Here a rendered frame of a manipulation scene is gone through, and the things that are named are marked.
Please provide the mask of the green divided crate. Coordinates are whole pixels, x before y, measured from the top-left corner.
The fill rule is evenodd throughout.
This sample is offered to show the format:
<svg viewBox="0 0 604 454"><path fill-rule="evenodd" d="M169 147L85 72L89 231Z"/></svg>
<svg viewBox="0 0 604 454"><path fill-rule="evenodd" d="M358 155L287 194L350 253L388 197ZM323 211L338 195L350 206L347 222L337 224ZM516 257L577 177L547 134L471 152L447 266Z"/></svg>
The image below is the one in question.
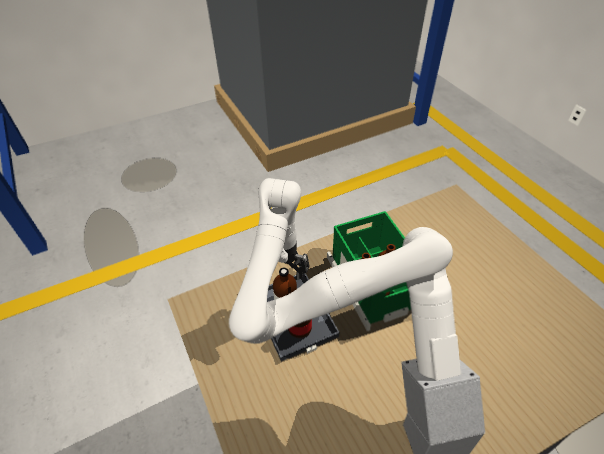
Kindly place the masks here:
<svg viewBox="0 0 604 454"><path fill-rule="evenodd" d="M371 227L347 234L347 229L371 222ZM388 244L395 245L395 250L402 247L404 238L387 212L380 212L334 226L332 257L337 265L359 260L363 253L369 253L370 258L378 257L382 251L386 250ZM386 296L387 292L390 292L391 295ZM385 314L405 307L409 307L411 310L406 282L365 298L358 303L370 324L383 320Z"/></svg>

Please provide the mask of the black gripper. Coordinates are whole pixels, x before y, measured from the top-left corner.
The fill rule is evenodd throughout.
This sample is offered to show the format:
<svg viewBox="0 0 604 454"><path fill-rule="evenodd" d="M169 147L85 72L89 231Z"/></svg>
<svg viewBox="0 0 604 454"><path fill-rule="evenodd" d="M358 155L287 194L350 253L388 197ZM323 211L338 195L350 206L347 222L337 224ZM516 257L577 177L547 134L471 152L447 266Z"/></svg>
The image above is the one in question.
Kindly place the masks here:
<svg viewBox="0 0 604 454"><path fill-rule="evenodd" d="M287 262L285 262L285 264L288 264L292 269L295 269L296 275L297 275L297 280L301 279L303 276L303 273L306 274L308 269L309 269L309 261L308 261L308 255L307 254L303 254L303 255L299 255L297 253L297 241L296 244L288 249L285 250L287 252L288 255L288 260ZM292 263L294 261L294 263ZM297 267L297 265L299 266L299 268Z"/></svg>

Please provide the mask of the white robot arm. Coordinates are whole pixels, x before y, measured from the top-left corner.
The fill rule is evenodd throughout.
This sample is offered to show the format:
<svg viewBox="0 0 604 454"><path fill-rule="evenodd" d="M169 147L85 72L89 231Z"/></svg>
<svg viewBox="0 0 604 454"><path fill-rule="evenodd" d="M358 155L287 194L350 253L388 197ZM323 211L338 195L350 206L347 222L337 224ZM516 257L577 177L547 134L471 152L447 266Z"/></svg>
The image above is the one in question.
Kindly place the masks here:
<svg viewBox="0 0 604 454"><path fill-rule="evenodd" d="M287 262L285 250L297 241L295 213L300 199L301 188L294 181L267 178L260 184L259 224L229 317L232 334L241 341L263 343L297 324L406 282L418 371L436 381L461 375L452 289L446 274L453 249L431 228L415 228L406 235L403 247L330 268L294 292L267 302L277 263Z"/></svg>

